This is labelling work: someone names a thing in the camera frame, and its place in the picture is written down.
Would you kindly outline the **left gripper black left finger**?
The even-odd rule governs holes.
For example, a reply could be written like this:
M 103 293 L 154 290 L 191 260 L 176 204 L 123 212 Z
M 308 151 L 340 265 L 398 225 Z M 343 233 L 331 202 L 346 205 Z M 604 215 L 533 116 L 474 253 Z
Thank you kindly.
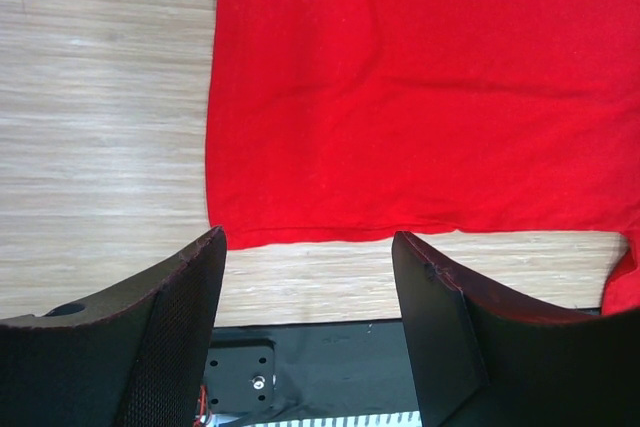
M 192 425 L 226 252 L 215 227 L 104 290 L 2 320 L 2 425 Z

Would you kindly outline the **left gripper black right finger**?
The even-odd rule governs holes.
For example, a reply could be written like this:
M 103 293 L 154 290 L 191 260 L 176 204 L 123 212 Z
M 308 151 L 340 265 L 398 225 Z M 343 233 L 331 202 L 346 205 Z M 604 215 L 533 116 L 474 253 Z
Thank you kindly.
M 522 294 L 409 232 L 392 243 L 426 426 L 635 426 L 639 313 L 592 315 Z

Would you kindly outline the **red t shirt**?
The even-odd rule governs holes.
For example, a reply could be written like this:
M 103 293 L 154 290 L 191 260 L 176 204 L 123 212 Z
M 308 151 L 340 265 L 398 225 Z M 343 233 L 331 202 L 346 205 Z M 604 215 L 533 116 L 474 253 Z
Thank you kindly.
M 639 304 L 639 0 L 217 0 L 206 203 L 234 250 L 601 231 Z

